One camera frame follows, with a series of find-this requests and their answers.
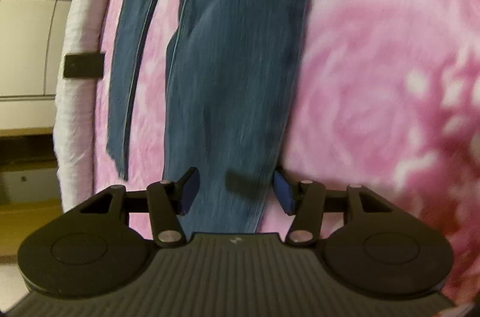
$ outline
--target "round black disc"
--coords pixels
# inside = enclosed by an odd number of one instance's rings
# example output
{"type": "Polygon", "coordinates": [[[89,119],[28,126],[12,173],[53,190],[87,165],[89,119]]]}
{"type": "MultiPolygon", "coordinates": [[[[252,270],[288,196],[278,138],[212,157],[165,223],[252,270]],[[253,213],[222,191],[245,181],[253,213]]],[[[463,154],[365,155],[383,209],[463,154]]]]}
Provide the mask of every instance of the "round black disc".
{"type": "Polygon", "coordinates": [[[322,254],[349,286],[389,298],[437,290],[453,264],[452,248],[443,235],[395,213],[352,221],[325,241],[322,254]]]}
{"type": "Polygon", "coordinates": [[[64,215],[29,236],[18,251],[28,286],[57,297],[83,298],[115,290],[138,276],[146,241],[105,215],[64,215]]]}

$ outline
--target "black rectangular object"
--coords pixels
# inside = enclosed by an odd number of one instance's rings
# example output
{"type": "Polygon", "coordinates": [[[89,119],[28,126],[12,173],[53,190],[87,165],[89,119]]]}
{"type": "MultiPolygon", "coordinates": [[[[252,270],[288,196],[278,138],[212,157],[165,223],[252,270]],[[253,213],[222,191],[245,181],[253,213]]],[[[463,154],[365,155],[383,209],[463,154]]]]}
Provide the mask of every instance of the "black rectangular object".
{"type": "Polygon", "coordinates": [[[63,67],[63,77],[66,79],[101,79],[105,53],[67,54],[63,67]]]}

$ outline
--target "blue jeans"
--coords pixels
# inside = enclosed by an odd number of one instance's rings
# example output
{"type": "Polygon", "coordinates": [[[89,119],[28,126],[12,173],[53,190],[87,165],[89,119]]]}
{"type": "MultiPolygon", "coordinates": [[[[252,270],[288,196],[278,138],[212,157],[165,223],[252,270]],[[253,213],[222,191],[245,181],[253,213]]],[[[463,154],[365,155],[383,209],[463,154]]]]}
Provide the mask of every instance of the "blue jeans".
{"type": "MultiPolygon", "coordinates": [[[[119,45],[143,47],[147,25],[131,29],[151,15],[124,12],[143,13],[149,1],[124,1],[113,56],[107,147],[124,177],[141,49],[119,45]]],[[[181,219],[186,233],[256,230],[294,94],[307,2],[180,0],[166,53],[164,178],[200,170],[200,192],[181,219]]]]}

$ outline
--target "mattress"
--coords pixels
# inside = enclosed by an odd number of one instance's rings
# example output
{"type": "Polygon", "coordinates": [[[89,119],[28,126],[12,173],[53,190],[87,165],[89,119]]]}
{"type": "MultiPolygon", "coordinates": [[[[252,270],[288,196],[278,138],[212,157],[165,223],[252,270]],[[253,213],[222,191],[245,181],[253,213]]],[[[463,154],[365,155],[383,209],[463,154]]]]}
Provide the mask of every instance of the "mattress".
{"type": "MultiPolygon", "coordinates": [[[[143,53],[130,135],[129,180],[106,153],[110,66],[122,0],[110,0],[97,85],[94,190],[160,180],[165,51],[179,0],[158,0],[143,53]]],[[[480,289],[480,0],[311,0],[281,164],[329,188],[362,183],[451,242],[444,292],[456,302],[480,289]]],[[[291,218],[272,194],[260,232],[291,218]]],[[[151,237],[148,218],[131,225],[151,237]]],[[[341,226],[329,215],[323,235],[341,226]]]]}

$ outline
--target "silver screw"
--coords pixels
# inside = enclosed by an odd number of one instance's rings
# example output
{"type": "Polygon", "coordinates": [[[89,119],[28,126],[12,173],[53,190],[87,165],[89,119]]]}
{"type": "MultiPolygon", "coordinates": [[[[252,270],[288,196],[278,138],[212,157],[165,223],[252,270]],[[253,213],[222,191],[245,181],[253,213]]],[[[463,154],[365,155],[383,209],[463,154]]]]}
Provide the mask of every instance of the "silver screw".
{"type": "Polygon", "coordinates": [[[177,231],[163,231],[158,234],[158,239],[163,243],[176,243],[182,239],[182,235],[177,231]]]}
{"type": "Polygon", "coordinates": [[[314,239],[314,235],[309,231],[298,230],[289,234],[290,240],[294,243],[306,243],[314,239]]]}

